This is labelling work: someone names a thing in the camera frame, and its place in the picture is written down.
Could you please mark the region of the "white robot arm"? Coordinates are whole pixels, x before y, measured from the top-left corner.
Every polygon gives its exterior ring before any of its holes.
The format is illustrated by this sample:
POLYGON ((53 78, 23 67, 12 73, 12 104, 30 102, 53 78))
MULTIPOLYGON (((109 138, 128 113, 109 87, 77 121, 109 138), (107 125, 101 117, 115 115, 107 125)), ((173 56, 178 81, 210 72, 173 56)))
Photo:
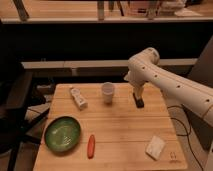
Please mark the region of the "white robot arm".
POLYGON ((173 95, 189 110, 213 127, 213 88, 168 72, 157 66, 159 53, 149 47, 128 60, 124 77, 133 86, 137 100, 142 98, 143 85, 150 82, 173 95))

